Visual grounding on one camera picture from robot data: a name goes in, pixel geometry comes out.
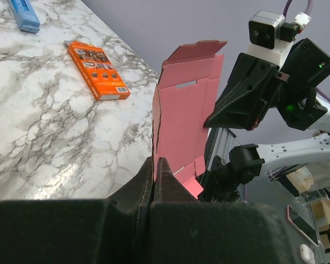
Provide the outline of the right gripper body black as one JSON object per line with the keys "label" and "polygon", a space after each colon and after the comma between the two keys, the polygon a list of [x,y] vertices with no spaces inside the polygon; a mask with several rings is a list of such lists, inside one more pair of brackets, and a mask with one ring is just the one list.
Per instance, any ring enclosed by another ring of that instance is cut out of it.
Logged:
{"label": "right gripper body black", "polygon": [[251,44],[240,53],[225,87],[225,127],[253,130],[271,108],[297,130],[328,113],[317,87],[330,76],[330,55],[310,39],[278,41],[274,49]]}

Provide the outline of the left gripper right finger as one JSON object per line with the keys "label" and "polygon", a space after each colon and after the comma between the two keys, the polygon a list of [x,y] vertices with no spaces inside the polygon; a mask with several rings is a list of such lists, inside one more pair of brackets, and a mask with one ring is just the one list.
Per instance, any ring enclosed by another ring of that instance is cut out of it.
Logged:
{"label": "left gripper right finger", "polygon": [[280,216],[255,203],[197,201],[157,163],[150,207],[148,263],[295,263]]}

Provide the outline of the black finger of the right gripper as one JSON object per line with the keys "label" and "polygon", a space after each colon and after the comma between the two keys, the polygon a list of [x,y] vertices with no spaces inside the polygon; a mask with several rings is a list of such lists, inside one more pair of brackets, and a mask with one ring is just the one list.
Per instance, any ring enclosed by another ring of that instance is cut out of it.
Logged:
{"label": "black finger of the right gripper", "polygon": [[227,85],[206,119],[206,128],[254,129],[273,107],[281,80],[279,66],[240,53]]}

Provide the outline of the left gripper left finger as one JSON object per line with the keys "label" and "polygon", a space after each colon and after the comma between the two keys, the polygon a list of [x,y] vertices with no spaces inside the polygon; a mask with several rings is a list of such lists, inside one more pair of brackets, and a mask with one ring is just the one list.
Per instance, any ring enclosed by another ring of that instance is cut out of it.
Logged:
{"label": "left gripper left finger", "polygon": [[152,169],[148,158],[106,199],[0,201],[0,263],[134,263]]}

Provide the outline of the pink paper box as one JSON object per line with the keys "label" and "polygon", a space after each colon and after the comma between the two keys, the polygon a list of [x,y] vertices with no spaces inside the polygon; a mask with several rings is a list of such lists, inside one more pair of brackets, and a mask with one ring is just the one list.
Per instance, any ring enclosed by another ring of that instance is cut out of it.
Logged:
{"label": "pink paper box", "polygon": [[226,41],[179,46],[162,64],[152,103],[153,168],[165,158],[175,179],[197,198],[205,170],[206,119],[214,110]]}

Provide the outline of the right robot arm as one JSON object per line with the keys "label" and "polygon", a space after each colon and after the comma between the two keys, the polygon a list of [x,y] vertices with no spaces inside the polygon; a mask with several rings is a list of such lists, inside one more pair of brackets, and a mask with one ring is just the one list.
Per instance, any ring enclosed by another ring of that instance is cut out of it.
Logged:
{"label": "right robot arm", "polygon": [[[211,128],[202,175],[200,201],[234,201],[236,189],[255,177],[310,162],[330,162],[330,102],[317,86],[330,75],[330,56],[309,38],[294,44],[282,67],[266,59],[239,54],[213,113],[205,121]],[[278,109],[286,124],[297,130],[322,133],[281,144],[234,146],[222,162],[214,150],[222,129],[256,128],[270,108]]]}

